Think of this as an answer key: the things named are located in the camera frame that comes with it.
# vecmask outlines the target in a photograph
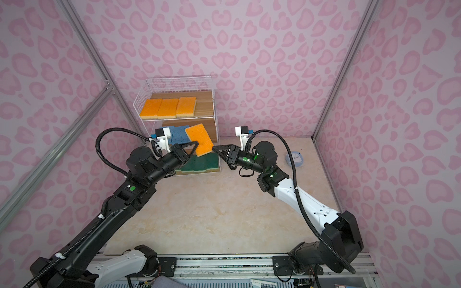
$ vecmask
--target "aluminum frame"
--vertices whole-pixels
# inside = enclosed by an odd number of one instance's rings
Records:
[[[80,42],[82,45],[85,47],[87,50],[90,58],[93,60],[97,70],[99,73],[102,75],[102,77],[105,79],[107,85],[111,85],[112,89],[114,90],[115,93],[115,99],[118,102],[118,105],[122,109],[123,114],[127,117],[129,123],[131,126],[134,128],[134,130],[142,134],[142,129],[139,125],[139,123],[136,121],[135,117],[131,113],[128,105],[126,104],[125,100],[123,99],[122,93],[120,92],[119,88],[117,87],[117,84],[115,83],[114,79],[112,78],[109,70],[107,69],[106,65],[104,64],[104,61],[102,60],[101,55],[98,52],[98,49],[96,48],[96,45],[93,43],[91,40],[91,37],[89,36],[88,32],[85,29],[85,26],[83,25],[83,21],[81,20],[80,16],[78,15],[74,5],[71,3],[71,0],[56,0],[56,2],[59,4],[61,7],[62,11],[67,17],[67,20],[69,21],[70,25],[74,29],[74,32],[80,39]]]
[[[383,2],[382,0],[370,0],[368,2],[368,5],[365,9],[365,13],[359,24],[357,32],[355,33],[354,39],[352,40],[350,49],[348,50],[348,53],[346,55],[345,61],[343,62],[343,65],[341,66],[338,77],[336,78],[335,83],[333,84],[333,89],[331,90],[330,95],[328,96],[327,103],[325,104],[322,114],[320,115],[319,123],[317,123],[317,126],[315,127],[315,130],[314,130],[314,134],[312,135],[312,142],[314,144],[315,151],[317,152],[317,155],[320,160],[320,164],[322,165],[326,179],[328,181],[328,184],[330,185],[333,198],[335,199],[336,205],[338,206],[338,209],[340,212],[344,212],[345,209],[343,205],[341,204],[341,201],[339,201],[338,195],[334,189],[332,177],[325,166],[325,161],[322,157],[322,154],[320,153],[319,146],[317,144],[317,138],[320,132],[322,131],[323,125],[325,124],[326,118],[328,114],[330,113],[331,108],[333,107],[334,100],[337,98],[339,91],[341,90],[341,86],[350,68],[354,64],[354,58],[359,52],[360,47],[366,37],[366,34],[368,33],[371,27],[371,24],[374,18],[378,14],[378,10],[382,2]]]
[[[348,50],[346,54],[346,58],[343,62],[343,65],[341,66],[338,76],[336,77],[336,80],[333,84],[333,89],[331,89],[330,95],[328,96],[328,100],[325,104],[325,107],[323,108],[322,114],[320,115],[319,123],[315,127],[314,134],[312,135],[312,139],[314,140],[314,143],[324,125],[324,122],[325,122],[326,117],[328,116],[328,113],[331,110],[332,103],[334,99],[337,97],[340,91],[340,87],[342,86],[350,67],[352,67],[353,65],[354,58],[359,52],[360,47],[363,43],[363,40],[365,39],[365,36],[368,30],[370,29],[373,19],[377,15],[377,11],[382,2],[383,2],[382,0],[370,0],[368,2],[368,5],[366,6],[365,13],[363,14],[363,17],[359,24],[357,32],[354,35],[354,39],[352,40],[350,49]]]
[[[120,90],[113,81],[102,57],[99,55],[96,46],[89,37],[82,20],[77,14],[75,7],[70,0],[56,0],[63,13],[67,17],[70,25],[74,29],[81,44],[87,50],[89,57],[95,64],[96,69],[106,81],[106,87],[99,93],[95,100],[88,108],[77,118],[66,133],[53,145],[53,147],[43,156],[40,163],[34,167],[25,181],[19,184],[13,191],[12,196],[0,208],[0,233],[13,220],[16,213],[25,205],[31,195],[35,192],[37,186],[48,176],[53,167],[79,137],[81,132],[93,120],[97,112],[104,106],[110,96],[114,96],[118,102],[123,114],[127,117],[129,123],[138,133],[142,134],[139,123],[133,117],[130,109],[125,103]]]
[[[108,85],[99,93],[93,103],[91,103],[91,105],[77,118],[74,124],[72,124],[45,156],[43,156],[40,163],[31,171],[25,181],[12,192],[11,197],[0,209],[0,233],[6,228],[11,220],[13,220],[16,213],[26,204],[35,192],[37,186],[48,176],[57,162],[112,95],[112,86]]]
[[[172,254],[159,255],[159,257],[176,257],[176,268],[172,279],[175,280],[210,280],[210,279],[277,279],[272,266],[272,256],[287,256],[278,254]],[[94,262],[108,260],[117,256],[98,254]],[[322,265],[324,274],[319,278],[337,277],[365,277],[379,278],[376,267],[369,253],[359,253],[352,261],[357,270],[351,274],[347,270],[335,273],[326,265]],[[293,275],[295,278],[309,278],[309,276]],[[138,278],[137,280],[150,280],[151,278]]]

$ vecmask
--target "cable tie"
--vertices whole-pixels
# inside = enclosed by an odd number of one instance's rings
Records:
[[[55,256],[58,257],[59,259],[63,259],[63,260],[67,258],[67,257],[64,256],[61,252],[57,252],[57,253],[55,254]]]

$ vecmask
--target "pink leopard print wall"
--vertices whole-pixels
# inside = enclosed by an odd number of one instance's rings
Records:
[[[102,90],[53,0],[0,3],[0,207]]]
[[[22,287],[37,257],[50,257],[74,238],[100,211],[103,200],[123,182],[121,173],[99,160],[95,140],[110,127],[131,129],[110,99],[0,235],[0,286]],[[140,145],[122,132],[107,134],[101,150],[127,170],[125,160]]]
[[[320,150],[386,287],[461,286],[461,1],[384,2]]]
[[[73,1],[130,105],[146,78],[212,75],[221,135],[311,135],[367,3]]]

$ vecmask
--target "orange sponge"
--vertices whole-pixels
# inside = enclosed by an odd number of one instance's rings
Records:
[[[176,107],[179,102],[178,98],[175,99],[163,99],[160,105],[158,117],[159,119],[171,119],[176,118]]]
[[[196,97],[181,97],[176,108],[176,117],[193,117]]]
[[[210,136],[203,124],[198,124],[189,128],[186,128],[186,134],[191,141],[199,142],[199,146],[195,153],[197,157],[210,153],[213,148],[213,142],[211,142]]]
[[[139,113],[139,117],[141,119],[157,119],[161,103],[162,99],[147,99],[141,113]]]

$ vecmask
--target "floor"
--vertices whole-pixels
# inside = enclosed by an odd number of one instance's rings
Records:
[[[258,136],[253,146],[262,140],[274,144],[278,166],[291,176],[282,142]],[[296,170],[298,185],[338,209],[312,140],[286,141],[304,158]],[[222,137],[220,144],[239,142]],[[286,253],[302,241],[317,240],[301,215],[260,190],[256,175],[240,177],[222,160],[221,170],[161,180],[144,208],[109,240],[105,254],[120,255],[140,244],[158,254]]]

